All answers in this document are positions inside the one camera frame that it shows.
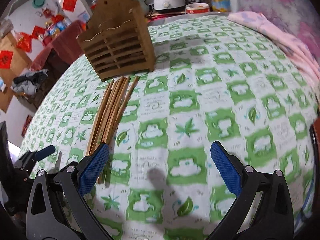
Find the purple fabric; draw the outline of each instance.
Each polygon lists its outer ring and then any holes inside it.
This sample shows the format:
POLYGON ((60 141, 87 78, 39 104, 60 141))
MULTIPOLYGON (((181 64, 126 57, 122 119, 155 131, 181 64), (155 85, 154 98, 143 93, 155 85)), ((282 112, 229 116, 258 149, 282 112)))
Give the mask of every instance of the purple fabric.
POLYGON ((240 0, 239 11, 261 12, 280 30, 307 44, 320 62, 320 16, 310 0, 240 0))

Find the bowl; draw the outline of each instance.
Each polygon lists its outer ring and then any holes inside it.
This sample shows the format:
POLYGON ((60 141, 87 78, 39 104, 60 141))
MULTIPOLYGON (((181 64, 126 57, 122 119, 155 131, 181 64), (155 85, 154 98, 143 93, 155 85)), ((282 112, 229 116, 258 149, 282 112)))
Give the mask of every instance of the bowl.
POLYGON ((210 12, 209 4, 207 3, 191 3, 186 6, 186 13, 197 14, 210 12))

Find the wooden rack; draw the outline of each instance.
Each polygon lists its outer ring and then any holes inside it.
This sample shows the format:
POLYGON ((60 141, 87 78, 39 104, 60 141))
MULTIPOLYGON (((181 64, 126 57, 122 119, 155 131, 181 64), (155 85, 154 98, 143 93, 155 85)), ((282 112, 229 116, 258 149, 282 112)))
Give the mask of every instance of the wooden rack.
POLYGON ((98 0, 87 25, 77 40, 102 81, 140 70, 153 71, 156 57, 138 1, 98 0))

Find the metal screw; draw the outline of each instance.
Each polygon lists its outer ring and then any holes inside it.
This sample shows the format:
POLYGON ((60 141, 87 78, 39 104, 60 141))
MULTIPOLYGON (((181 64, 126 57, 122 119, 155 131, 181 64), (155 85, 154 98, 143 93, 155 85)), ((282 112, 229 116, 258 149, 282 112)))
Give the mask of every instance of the metal screw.
POLYGON ((276 174, 281 177, 283 175, 282 171, 281 170, 276 170, 276 174))
POLYGON ((251 166, 246 166, 245 170, 250 173, 254 171, 254 169, 251 166))
POLYGON ((44 170, 39 170, 37 174, 38 176, 42 176, 44 174, 44 170))
POLYGON ((75 170, 74 166, 69 166, 67 172, 73 172, 75 170))

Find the clothing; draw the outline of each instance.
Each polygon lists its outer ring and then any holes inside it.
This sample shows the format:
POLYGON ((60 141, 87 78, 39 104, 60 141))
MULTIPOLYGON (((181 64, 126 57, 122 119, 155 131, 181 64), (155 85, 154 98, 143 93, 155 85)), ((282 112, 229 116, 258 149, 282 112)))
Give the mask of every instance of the clothing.
POLYGON ((47 77, 47 69, 28 72, 13 79, 12 89, 16 93, 25 93, 29 96, 33 96, 35 93, 37 93, 38 88, 41 86, 41 83, 47 77))

